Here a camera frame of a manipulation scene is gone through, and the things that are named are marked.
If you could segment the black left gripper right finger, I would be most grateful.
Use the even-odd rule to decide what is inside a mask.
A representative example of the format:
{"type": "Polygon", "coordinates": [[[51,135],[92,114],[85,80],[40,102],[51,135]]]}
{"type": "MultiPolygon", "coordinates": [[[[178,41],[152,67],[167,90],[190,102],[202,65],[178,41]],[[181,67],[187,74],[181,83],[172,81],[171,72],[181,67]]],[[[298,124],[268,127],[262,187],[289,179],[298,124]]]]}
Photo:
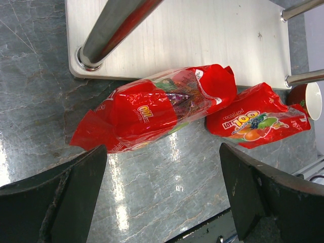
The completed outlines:
{"type": "Polygon", "coordinates": [[[219,154],[240,241],[323,242],[323,185],[278,170],[226,143],[219,154]]]}

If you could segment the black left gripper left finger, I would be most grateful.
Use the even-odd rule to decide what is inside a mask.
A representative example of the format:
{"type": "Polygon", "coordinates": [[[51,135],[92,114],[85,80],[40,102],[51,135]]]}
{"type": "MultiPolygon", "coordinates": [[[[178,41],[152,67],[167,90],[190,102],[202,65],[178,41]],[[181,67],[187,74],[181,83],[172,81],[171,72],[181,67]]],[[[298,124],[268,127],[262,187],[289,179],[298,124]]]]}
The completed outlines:
{"type": "Polygon", "coordinates": [[[1,187],[1,242],[86,242],[107,162],[101,145],[1,187]]]}

